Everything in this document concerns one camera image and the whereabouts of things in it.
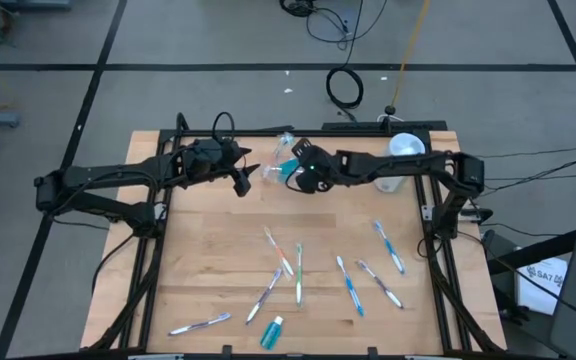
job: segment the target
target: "gray floor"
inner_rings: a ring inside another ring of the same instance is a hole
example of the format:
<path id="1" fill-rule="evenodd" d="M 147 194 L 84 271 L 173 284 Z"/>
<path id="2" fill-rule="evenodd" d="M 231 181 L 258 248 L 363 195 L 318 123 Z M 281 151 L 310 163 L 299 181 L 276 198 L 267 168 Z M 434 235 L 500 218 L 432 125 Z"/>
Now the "gray floor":
<path id="1" fill-rule="evenodd" d="M 23 13 L 10 44 L 0 45 L 0 63 L 96 63 L 117 0 L 74 3 L 70 12 Z M 356 1 L 319 3 L 354 21 Z M 365 1 L 360 28 L 372 21 L 380 3 Z M 559 4 L 576 38 L 576 1 Z M 419 0 L 389 0 L 382 20 L 357 41 L 353 62 L 401 61 L 420 8 Z M 313 21 L 313 29 L 336 36 L 321 19 Z M 308 37 L 303 19 L 283 13 L 276 1 L 129 0 L 108 62 L 333 63 L 345 57 L 334 44 Z M 545 0 L 453 0 L 432 2 L 411 62 L 572 64 L 573 58 Z M 59 166 L 91 75 L 0 72 L 22 116 L 19 128 L 0 128 L 0 330 L 41 218 L 32 179 Z M 397 74 L 360 75 L 366 94 L 355 114 L 371 121 L 389 102 Z M 325 71 L 105 72 L 75 164 L 123 161 L 132 131 L 170 128 L 178 111 L 195 129 L 208 128 L 223 110 L 235 116 L 238 128 L 248 129 L 285 124 L 315 129 L 343 121 L 326 97 L 325 76 Z M 355 91 L 342 78 L 333 86 L 342 96 Z M 0 102 L 5 100 L 0 90 Z M 576 72 L 409 72 L 398 109 L 409 120 L 448 121 L 462 148 L 474 154 L 576 146 Z M 574 159 L 576 153 L 493 159 L 486 164 L 487 176 L 526 176 Z M 565 173 L 576 173 L 576 167 Z M 576 228 L 576 179 L 533 182 L 481 204 L 494 209 L 496 222 L 530 232 L 564 232 Z M 537 241 L 499 232 L 520 245 Z M 78 348 L 104 238 L 101 231 L 53 226 L 9 356 Z M 512 330 L 508 336 L 511 347 L 543 353 Z"/>

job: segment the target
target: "wooden table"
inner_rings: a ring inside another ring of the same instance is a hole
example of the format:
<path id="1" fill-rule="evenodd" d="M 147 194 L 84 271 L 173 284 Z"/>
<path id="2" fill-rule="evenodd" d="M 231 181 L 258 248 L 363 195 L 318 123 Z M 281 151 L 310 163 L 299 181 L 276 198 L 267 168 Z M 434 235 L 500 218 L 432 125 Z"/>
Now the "wooden table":
<path id="1" fill-rule="evenodd" d="M 127 163 L 155 153 L 158 132 L 133 133 Z M 454 132 L 431 132 L 435 150 L 459 150 Z M 248 164 L 266 163 L 277 139 L 237 139 L 253 149 Z M 387 138 L 311 138 L 329 152 L 336 149 L 381 154 Z M 230 179 L 176 189 L 168 220 L 149 352 L 219 353 L 230 344 L 235 353 L 260 353 L 259 340 L 275 316 L 284 318 L 283 333 L 274 352 L 311 354 L 365 354 L 376 346 L 379 354 L 441 354 L 437 316 L 426 260 L 416 253 L 422 230 L 412 179 L 396 194 L 383 194 L 374 185 L 337 186 L 328 193 L 304 195 L 283 186 L 264 183 L 257 172 L 244 198 L 232 190 Z M 429 183 L 426 193 L 430 194 Z M 125 202 L 146 198 L 145 187 L 122 188 Z M 381 219 L 406 265 L 399 274 L 383 242 L 371 226 Z M 278 267 L 263 226 L 270 227 L 287 257 L 296 264 L 296 244 L 304 247 L 304 307 L 295 302 L 294 279 L 281 278 L 266 304 L 249 326 L 245 319 Z M 460 230 L 477 235 L 476 225 Z M 130 233 L 125 224 L 109 232 L 105 252 Z M 110 261 L 99 276 L 82 346 L 97 340 L 123 306 L 133 269 L 137 241 Z M 453 252 L 463 301 L 481 327 L 505 347 L 499 316 L 482 247 L 467 237 L 453 240 Z M 344 258 L 365 309 L 355 310 L 335 257 Z M 373 279 L 354 261 L 366 261 L 400 298 L 395 307 Z M 454 313 L 446 301 L 451 338 L 459 348 Z M 219 325 L 169 337 L 172 329 L 214 318 L 222 312 L 232 319 Z M 141 321 L 142 310 L 135 314 Z M 139 327 L 133 327 L 136 344 Z"/>

